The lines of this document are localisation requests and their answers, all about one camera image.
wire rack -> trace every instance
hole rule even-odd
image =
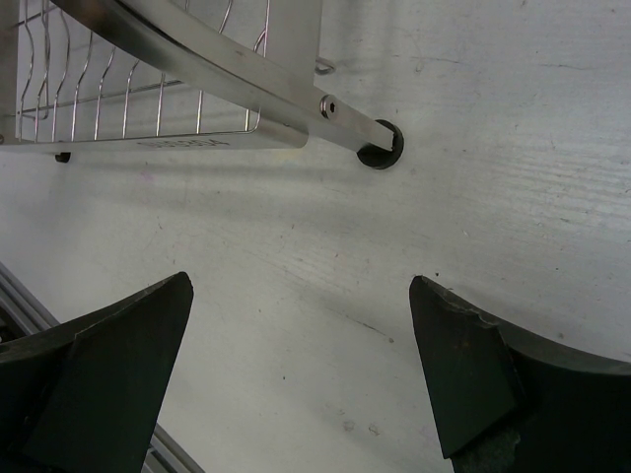
[[[179,6],[265,56],[267,1]],[[251,132],[256,117],[111,45],[48,0],[21,0],[19,141],[89,142]]]
[[[400,155],[393,125],[314,85],[335,71],[318,55],[321,1],[8,0],[0,145],[297,148],[317,135]]]

metal frame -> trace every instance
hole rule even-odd
[[[59,92],[73,85],[65,82],[71,41],[66,20],[66,67],[63,74],[52,78],[49,77],[51,41],[47,22],[53,7],[48,5],[48,0],[41,0],[40,11],[30,16],[29,13],[34,12],[25,11],[30,1],[34,0],[7,2],[6,13],[0,20],[3,43],[0,66],[3,71],[8,71],[5,72],[8,81],[0,86],[2,149],[61,153],[156,148],[296,148],[304,146],[309,136],[316,135],[355,152],[370,147],[381,152],[393,150],[395,132],[314,85],[315,73],[325,75],[335,70],[333,63],[318,56],[322,0],[265,0],[262,32],[253,47],[224,34],[233,3],[240,0],[228,0],[224,21],[217,30],[188,13],[190,0],[182,0],[184,5],[176,5],[172,0],[52,0],[62,12],[112,45],[106,65],[101,65],[103,74],[99,93],[96,97],[83,98],[82,81],[91,67],[93,36],[90,33],[84,71],[74,84],[74,100],[69,103],[59,101]],[[22,15],[21,3],[24,5]],[[33,21],[41,22],[44,30],[43,41],[36,46],[33,46],[33,35],[29,31]],[[18,68],[20,29],[23,29],[23,36],[26,32],[23,40],[28,38],[32,42],[31,72],[21,95],[16,74],[11,72]],[[39,58],[36,60],[42,62],[43,57],[43,73],[39,71],[39,76],[32,79],[35,49]],[[134,56],[137,61],[129,71],[126,89],[104,92],[104,82],[118,49]],[[144,88],[132,86],[138,61],[162,71],[159,84]],[[168,81],[167,75],[176,77],[176,80]],[[200,91],[196,127],[183,135],[165,135],[161,130],[163,94],[165,88],[182,83]],[[35,103],[25,106],[27,91],[37,87]],[[129,137],[126,122],[130,96],[150,90],[158,90],[159,94],[156,133],[154,136]],[[202,133],[204,94],[244,108],[245,128]],[[122,132],[114,139],[102,139],[99,129],[101,104],[114,97],[125,99]],[[75,139],[76,110],[87,101],[97,103],[94,139]],[[38,126],[50,119],[55,123],[57,109],[64,105],[73,106],[70,142],[55,139],[53,124],[53,139],[41,143]],[[256,114],[255,122],[250,120],[251,113]],[[27,117],[35,122],[35,138],[31,141],[23,136]]]
[[[57,319],[2,263],[0,317],[12,332],[22,336],[59,325]],[[142,473],[204,473],[204,470],[162,427],[156,425]]]

rack leg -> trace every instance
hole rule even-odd
[[[72,156],[72,153],[59,153],[58,155],[55,155],[55,160],[58,163],[63,163],[65,165],[66,163],[70,161],[71,156]]]
[[[394,133],[394,141],[392,142],[392,151],[384,150],[375,145],[367,145],[357,152],[357,157],[364,165],[373,169],[388,169],[398,161],[403,154],[405,147],[405,138],[400,128],[389,121],[377,120],[377,123],[383,125]]]

white table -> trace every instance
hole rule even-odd
[[[0,154],[0,260],[60,319],[186,271],[161,424],[208,472],[447,472],[407,288],[631,360],[631,4],[342,0],[322,84],[405,132],[291,152]]]

